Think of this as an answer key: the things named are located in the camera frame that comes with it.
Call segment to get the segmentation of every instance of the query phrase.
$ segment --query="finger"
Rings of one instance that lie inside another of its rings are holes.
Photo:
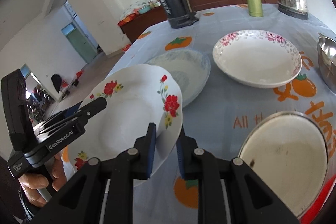
[[[67,177],[65,176],[65,173],[64,173],[62,160],[57,160],[55,158],[55,162],[52,168],[52,175],[53,177],[55,177],[55,180],[52,183],[52,186],[56,191],[58,191],[67,182]]]
[[[56,179],[64,174],[63,162],[62,162],[61,159],[56,159],[56,157],[55,157],[55,162],[52,166],[51,173],[54,176],[54,178],[56,178]]]
[[[47,202],[44,200],[44,198],[41,196],[41,194],[38,192],[38,190],[31,189],[31,188],[26,187],[26,186],[22,186],[22,189],[25,192],[26,197],[31,204],[33,204],[33,205],[35,205],[39,208],[46,205]]]
[[[22,187],[30,189],[42,189],[48,186],[49,182],[44,175],[25,173],[19,177]]]
[[[65,175],[63,175],[63,176],[60,176],[58,179],[55,179],[52,183],[52,186],[56,191],[59,191],[66,182],[67,182],[67,178]]]
[[[58,152],[54,157],[55,157],[56,160],[60,160],[61,159],[61,153]]]

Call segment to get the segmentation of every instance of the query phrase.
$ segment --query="plate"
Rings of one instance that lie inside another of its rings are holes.
[[[99,83],[80,107],[105,97],[106,108],[92,117],[86,132],[69,144],[74,170],[92,157],[115,158],[146,135],[148,124],[157,126],[152,174],[173,149],[182,128],[182,92],[165,69],[146,64],[123,68]]]
[[[212,51],[216,65],[234,80],[256,88],[277,88],[302,67],[297,48],[282,36],[244,30],[222,37]]]
[[[191,49],[171,50],[146,62],[166,69],[179,84],[183,107],[203,90],[210,75],[209,57]]]
[[[328,170],[323,132],[306,115],[275,113],[248,135],[238,157],[300,218],[319,195]]]

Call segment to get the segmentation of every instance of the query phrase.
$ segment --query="floral plate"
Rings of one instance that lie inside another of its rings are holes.
[[[222,37],[212,56],[228,76],[256,88],[285,85],[302,67],[300,53],[292,43],[262,30],[237,31]]]
[[[144,136],[148,124],[157,126],[152,174],[173,149],[182,128],[182,92],[168,71],[146,64],[121,69],[99,83],[82,102],[97,97],[107,100],[106,109],[92,117],[86,132],[68,146],[74,170],[89,158],[115,158]]]

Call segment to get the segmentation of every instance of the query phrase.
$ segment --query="wooden cabinet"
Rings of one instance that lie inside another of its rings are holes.
[[[262,3],[278,3],[278,0],[261,0]],[[216,7],[246,4],[247,0],[190,0],[195,11],[201,11]],[[167,20],[162,6],[156,7],[143,15],[139,15],[132,21],[121,26],[122,31],[133,43],[148,27]]]

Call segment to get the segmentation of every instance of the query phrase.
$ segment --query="green door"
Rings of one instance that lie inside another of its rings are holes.
[[[86,63],[90,63],[97,55],[97,50],[72,23],[63,28],[62,32]]]

